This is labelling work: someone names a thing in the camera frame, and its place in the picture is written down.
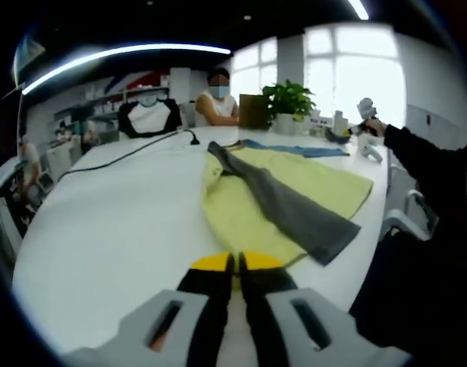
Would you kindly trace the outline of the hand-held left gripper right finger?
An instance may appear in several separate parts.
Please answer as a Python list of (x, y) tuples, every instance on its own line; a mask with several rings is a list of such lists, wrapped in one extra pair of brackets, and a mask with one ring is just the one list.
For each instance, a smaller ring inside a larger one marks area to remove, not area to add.
[(267, 255), (238, 256), (247, 321), (260, 366), (368, 366), (371, 345), (355, 321), (313, 289), (296, 286)]

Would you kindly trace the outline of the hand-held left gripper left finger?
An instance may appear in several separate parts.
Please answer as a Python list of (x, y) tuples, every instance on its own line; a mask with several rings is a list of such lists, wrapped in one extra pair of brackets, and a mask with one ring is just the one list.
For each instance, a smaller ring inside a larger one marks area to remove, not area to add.
[(228, 318), (234, 256), (191, 264), (177, 289), (155, 294), (119, 324), (115, 366), (214, 366)]

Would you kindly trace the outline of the person's right hand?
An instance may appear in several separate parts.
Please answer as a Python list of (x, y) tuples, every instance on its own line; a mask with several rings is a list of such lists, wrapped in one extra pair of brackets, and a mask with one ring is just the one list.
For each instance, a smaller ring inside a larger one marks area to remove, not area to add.
[(367, 119), (364, 121), (365, 130), (369, 134), (383, 138), (385, 136), (387, 125), (378, 118)]

